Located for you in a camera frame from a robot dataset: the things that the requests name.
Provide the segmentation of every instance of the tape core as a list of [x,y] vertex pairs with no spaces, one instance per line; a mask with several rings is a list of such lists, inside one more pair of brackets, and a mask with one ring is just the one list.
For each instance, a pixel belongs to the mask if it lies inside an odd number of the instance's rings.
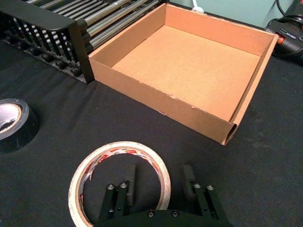
[[0,105],[0,133],[8,131],[19,121],[22,110],[19,105],[6,103]]

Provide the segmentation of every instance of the cardboard box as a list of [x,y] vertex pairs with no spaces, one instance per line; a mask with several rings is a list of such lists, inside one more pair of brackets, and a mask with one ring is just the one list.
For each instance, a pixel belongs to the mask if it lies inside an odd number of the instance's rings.
[[89,55],[95,79],[225,145],[277,36],[162,4]]

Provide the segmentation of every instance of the white tape roll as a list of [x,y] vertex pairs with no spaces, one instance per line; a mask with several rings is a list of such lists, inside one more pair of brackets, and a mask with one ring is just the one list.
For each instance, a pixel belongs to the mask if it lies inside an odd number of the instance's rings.
[[93,153],[79,165],[70,185],[68,202],[72,220],[76,227],[93,227],[86,217],[83,209],[83,186],[100,162],[104,159],[117,154],[137,155],[148,161],[158,174],[161,184],[161,195],[156,209],[165,210],[170,200],[170,178],[167,168],[162,159],[147,146],[129,141],[114,142],[104,145]]

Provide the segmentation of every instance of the metal rack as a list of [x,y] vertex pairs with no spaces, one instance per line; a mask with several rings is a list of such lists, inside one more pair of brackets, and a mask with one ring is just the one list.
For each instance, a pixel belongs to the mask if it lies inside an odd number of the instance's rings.
[[88,54],[161,0],[1,0],[1,39],[68,75],[94,79]]

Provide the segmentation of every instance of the screw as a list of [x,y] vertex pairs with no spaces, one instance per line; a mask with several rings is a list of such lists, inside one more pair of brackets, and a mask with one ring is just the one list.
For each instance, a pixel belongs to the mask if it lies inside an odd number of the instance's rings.
[[109,184],[109,185],[107,186],[107,189],[113,190],[113,189],[114,189],[114,186],[113,186],[112,184]]
[[120,185],[120,187],[121,187],[121,188],[126,188],[126,187],[127,187],[127,184],[122,183],[122,184]]
[[214,190],[214,187],[211,186],[211,185],[209,185],[209,186],[207,186],[207,189],[210,190],[210,191],[212,191],[212,190]]
[[201,188],[201,185],[199,185],[198,183],[196,183],[196,184],[194,185],[194,187],[195,187],[195,188]]
[[153,216],[155,216],[155,213],[152,210],[150,210],[147,212],[147,216],[152,218]]
[[173,217],[178,217],[179,216],[179,212],[178,211],[176,211],[176,210],[174,210],[172,213],[171,213],[171,215],[173,216]]

